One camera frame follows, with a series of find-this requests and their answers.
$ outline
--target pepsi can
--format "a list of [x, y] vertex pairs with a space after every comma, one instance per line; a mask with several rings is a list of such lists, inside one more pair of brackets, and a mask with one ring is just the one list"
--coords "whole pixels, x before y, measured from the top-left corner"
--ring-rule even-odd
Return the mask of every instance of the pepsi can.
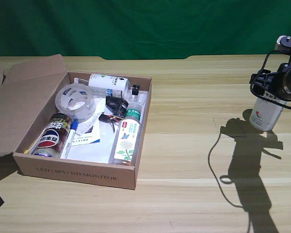
[[71, 125], [72, 119], [69, 116], [62, 113], [54, 114], [32, 154], [60, 158]]

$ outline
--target white bottle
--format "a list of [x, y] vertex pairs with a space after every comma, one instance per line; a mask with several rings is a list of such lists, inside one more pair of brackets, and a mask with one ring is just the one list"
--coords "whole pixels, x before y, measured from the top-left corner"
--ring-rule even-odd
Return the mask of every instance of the white bottle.
[[[263, 97], [281, 104], [287, 103], [286, 101], [276, 98], [267, 91], [265, 91]], [[250, 123], [253, 127], [261, 131], [272, 130], [282, 110], [283, 107], [258, 98], [250, 115]]]
[[109, 159], [110, 164], [133, 165], [141, 128], [141, 111], [142, 107], [137, 102], [128, 105], [125, 118], [119, 122]]
[[131, 84], [127, 78], [116, 77], [104, 74], [92, 74], [89, 79], [89, 86], [106, 88], [107, 96], [124, 98], [129, 95]]

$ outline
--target black bottle cap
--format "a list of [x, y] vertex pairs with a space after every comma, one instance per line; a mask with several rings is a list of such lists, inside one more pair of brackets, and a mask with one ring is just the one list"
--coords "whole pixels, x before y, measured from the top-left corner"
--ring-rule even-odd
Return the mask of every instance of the black bottle cap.
[[132, 86], [132, 94], [134, 95], [134, 96], [138, 96], [138, 94], [139, 94], [139, 88], [140, 88], [140, 86], [139, 85], [133, 85]]

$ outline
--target wood grain surface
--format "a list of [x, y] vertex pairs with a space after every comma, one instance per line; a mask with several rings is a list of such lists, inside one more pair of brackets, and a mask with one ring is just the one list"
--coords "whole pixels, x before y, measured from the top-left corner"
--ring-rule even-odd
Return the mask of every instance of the wood grain surface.
[[[30, 59], [0, 57], [0, 66]], [[65, 57], [70, 71], [153, 78], [136, 190], [25, 177], [7, 156], [0, 233], [291, 233], [291, 110], [269, 133], [246, 121], [263, 60]], [[287, 60], [273, 55], [266, 68]]]

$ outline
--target small box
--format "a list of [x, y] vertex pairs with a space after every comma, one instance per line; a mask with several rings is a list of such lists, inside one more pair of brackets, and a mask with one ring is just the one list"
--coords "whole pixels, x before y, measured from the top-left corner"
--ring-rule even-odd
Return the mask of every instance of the small box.
[[0, 71], [0, 157], [13, 153], [26, 176], [135, 189], [151, 99], [151, 78], [125, 77], [148, 91], [136, 160], [133, 166], [83, 162], [23, 154], [57, 112], [55, 96], [74, 78], [89, 80], [91, 73], [67, 72], [61, 55], [39, 58]]

